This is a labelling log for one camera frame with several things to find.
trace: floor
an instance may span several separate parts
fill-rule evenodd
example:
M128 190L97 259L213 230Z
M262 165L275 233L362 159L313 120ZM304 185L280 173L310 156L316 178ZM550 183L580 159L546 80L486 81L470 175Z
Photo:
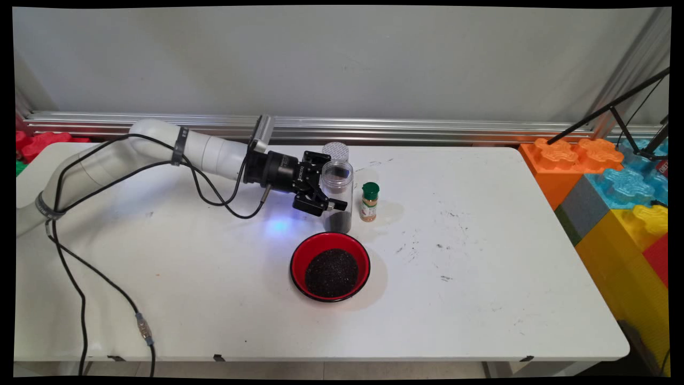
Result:
M74 362L15 362L14 376L75 375ZM149 362L93 362L86 375L146 377ZM253 380L485 378L481 362L158 362L155 377Z

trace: spice jar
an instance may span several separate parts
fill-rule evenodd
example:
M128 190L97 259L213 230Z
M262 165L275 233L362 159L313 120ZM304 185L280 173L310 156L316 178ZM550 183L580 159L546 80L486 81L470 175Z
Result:
M363 190L363 199L361 199L361 220L364 222L372 222L376 219L380 186L378 186L377 183L368 182L363 185L361 190Z

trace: metal rail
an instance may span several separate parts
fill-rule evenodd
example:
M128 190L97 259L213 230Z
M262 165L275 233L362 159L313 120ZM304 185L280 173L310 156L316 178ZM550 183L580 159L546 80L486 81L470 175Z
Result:
M24 118L35 134L68 132L76 136L112 137L128 132L145 118L184 125L203 134L247 141L257 116L117 114L37 111ZM305 116L275 116L274 144L313 144L343 141L351 145L517 145L537 138L550 138L571 123L518 123L496 121L446 121L419 119L349 119ZM660 126L634 125L634 138L652 138ZM590 138L592 132L579 128L566 137L568 142ZM606 139L615 141L617 134Z

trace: jar label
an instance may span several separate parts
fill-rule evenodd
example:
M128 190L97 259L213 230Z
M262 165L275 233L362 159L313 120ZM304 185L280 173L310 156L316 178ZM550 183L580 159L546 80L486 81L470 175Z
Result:
M377 207L378 207L377 203L371 207L371 206L368 206L366 204L366 202L361 201L361 216L375 216Z

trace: black powder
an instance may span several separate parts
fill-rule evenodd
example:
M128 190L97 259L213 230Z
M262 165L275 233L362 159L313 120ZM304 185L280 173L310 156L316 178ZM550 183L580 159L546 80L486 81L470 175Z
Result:
M336 212L326 218L323 223L323 228L327 232L336 232L346 234L352 228L352 213L346 211Z
M311 260L304 282L314 295L333 298L352 291L357 278L358 265L354 257L342 249L330 249Z

